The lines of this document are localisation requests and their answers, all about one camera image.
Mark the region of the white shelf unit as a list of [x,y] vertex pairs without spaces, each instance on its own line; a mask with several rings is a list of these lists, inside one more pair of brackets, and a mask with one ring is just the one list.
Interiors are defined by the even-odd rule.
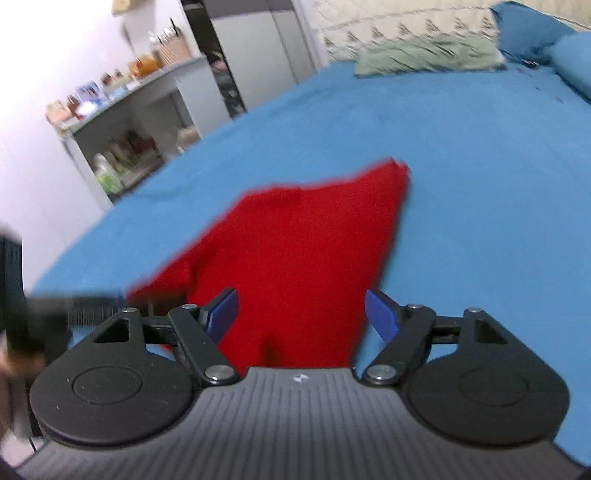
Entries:
[[149,40],[127,73],[83,84],[46,112],[103,210],[230,119],[211,65],[176,25]]

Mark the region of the green pillow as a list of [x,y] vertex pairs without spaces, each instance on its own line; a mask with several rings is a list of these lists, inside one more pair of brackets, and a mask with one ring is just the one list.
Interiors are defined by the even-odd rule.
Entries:
[[358,78],[420,72],[499,70],[505,57],[496,42],[484,36],[414,37],[384,43],[363,52],[356,61]]

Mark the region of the blue rolled duvet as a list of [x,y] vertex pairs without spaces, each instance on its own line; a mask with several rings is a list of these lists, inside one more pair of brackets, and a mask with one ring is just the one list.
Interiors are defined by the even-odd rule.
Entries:
[[591,99],[591,33],[562,37],[550,50],[551,64],[562,79]]

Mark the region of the cream patterned pillow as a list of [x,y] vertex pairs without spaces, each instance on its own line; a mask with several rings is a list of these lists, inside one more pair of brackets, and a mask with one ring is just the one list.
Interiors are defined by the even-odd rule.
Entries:
[[311,14],[311,30],[315,33],[331,63],[353,61],[366,50],[396,40],[443,35],[478,34],[489,39],[498,37],[493,15],[488,10],[417,13],[385,16],[329,26]]

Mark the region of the red knit garment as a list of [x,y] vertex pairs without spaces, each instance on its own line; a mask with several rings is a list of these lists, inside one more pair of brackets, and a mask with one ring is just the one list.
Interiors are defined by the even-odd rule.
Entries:
[[236,370],[349,366],[409,177],[389,158],[353,178],[250,193],[128,299],[204,305],[233,288],[238,317],[219,350]]

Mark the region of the blue bed sheet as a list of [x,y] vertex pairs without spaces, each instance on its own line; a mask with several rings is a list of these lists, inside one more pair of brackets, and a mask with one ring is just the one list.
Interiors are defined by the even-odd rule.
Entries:
[[36,293],[154,272],[243,192],[386,157],[411,188],[382,286],[444,315],[480,307],[566,381],[558,444],[590,460],[590,106],[548,67],[359,79],[338,63],[208,134],[118,202]]

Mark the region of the blue pillow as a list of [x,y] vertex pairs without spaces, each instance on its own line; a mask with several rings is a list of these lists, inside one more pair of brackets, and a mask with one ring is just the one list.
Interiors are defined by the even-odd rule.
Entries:
[[575,30],[555,18],[514,1],[490,7],[498,29],[498,49],[511,62],[547,65],[551,48]]

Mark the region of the white wardrobe cabinet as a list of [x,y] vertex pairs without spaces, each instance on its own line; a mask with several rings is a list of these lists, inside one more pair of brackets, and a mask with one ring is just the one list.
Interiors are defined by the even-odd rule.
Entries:
[[293,2],[184,1],[182,5],[231,118],[315,75]]

